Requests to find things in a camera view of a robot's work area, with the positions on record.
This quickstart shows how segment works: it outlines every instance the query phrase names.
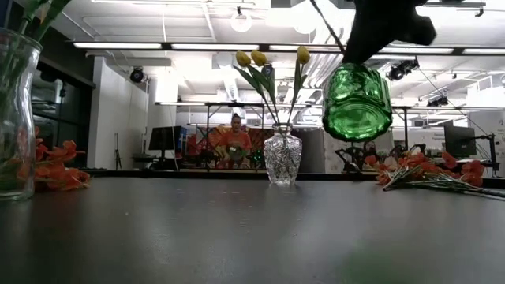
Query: green glass bottle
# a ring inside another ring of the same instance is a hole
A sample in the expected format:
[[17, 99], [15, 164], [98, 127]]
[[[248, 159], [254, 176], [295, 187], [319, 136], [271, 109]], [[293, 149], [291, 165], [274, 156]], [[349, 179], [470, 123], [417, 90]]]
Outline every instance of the green glass bottle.
[[324, 130], [336, 139], [373, 140], [393, 122], [389, 87], [375, 70], [343, 64], [334, 71], [326, 92]]

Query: computer monitor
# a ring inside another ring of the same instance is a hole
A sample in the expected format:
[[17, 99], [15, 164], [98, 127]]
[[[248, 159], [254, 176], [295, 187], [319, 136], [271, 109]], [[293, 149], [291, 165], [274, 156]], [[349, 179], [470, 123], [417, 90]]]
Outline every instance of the computer monitor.
[[477, 154], [475, 130], [468, 127], [445, 125], [445, 151], [454, 157], [468, 157]]
[[185, 136], [187, 129], [181, 126], [174, 127], [155, 127], [152, 129], [151, 141], [149, 141], [149, 150], [176, 150], [184, 149]]

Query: window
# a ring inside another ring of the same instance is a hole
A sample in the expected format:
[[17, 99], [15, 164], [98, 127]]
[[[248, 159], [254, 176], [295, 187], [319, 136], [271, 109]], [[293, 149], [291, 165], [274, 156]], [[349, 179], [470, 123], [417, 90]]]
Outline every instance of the window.
[[[32, 84], [33, 120], [40, 128], [39, 137], [51, 149], [73, 140], [77, 150], [88, 150], [91, 92], [82, 90], [37, 70]], [[78, 156], [68, 166], [86, 166], [86, 155]]]

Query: table surface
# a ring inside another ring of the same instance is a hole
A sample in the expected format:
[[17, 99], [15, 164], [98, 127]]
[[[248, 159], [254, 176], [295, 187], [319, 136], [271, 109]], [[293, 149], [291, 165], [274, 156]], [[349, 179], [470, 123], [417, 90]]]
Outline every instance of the table surface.
[[101, 177], [0, 204], [1, 283], [503, 283], [505, 202]]

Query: clear glass vase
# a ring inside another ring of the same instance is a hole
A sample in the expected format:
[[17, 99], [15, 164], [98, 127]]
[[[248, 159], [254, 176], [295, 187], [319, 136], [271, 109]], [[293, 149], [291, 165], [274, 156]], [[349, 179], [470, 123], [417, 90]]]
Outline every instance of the clear glass vase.
[[387, 82], [363, 65], [338, 67], [327, 84], [324, 130], [347, 142], [369, 141], [384, 134], [393, 122]]
[[0, 28], [0, 200], [33, 195], [36, 138], [30, 89], [42, 47]]
[[291, 136], [291, 125], [275, 124], [274, 136], [265, 140], [264, 153], [270, 182], [280, 186], [294, 183], [301, 160], [301, 139]]

